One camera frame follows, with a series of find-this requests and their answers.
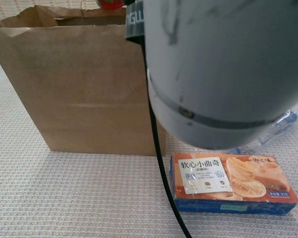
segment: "plastic bottle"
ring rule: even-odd
[[[292,132],[298,127],[298,113],[296,111],[287,111],[283,116],[266,131],[258,139],[248,143],[245,146],[226,151],[226,154],[234,155],[254,155],[264,148],[267,148],[274,141],[280,139],[284,135]]]

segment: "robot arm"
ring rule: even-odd
[[[143,3],[150,101],[171,134],[237,147],[298,102],[298,1]]]

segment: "paper bag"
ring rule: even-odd
[[[51,150],[155,154],[142,52],[124,39],[125,14],[34,6],[0,21],[0,64]]]

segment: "product label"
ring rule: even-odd
[[[186,194],[232,192],[219,157],[179,160]]]
[[[282,197],[282,198],[289,198],[288,192],[269,192],[268,193],[271,197]]]
[[[225,204],[222,204],[220,209],[244,212],[247,210],[247,205],[225,205]]]

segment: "cookie box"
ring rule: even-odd
[[[284,215],[298,203],[272,156],[174,153],[170,181],[182,212]]]

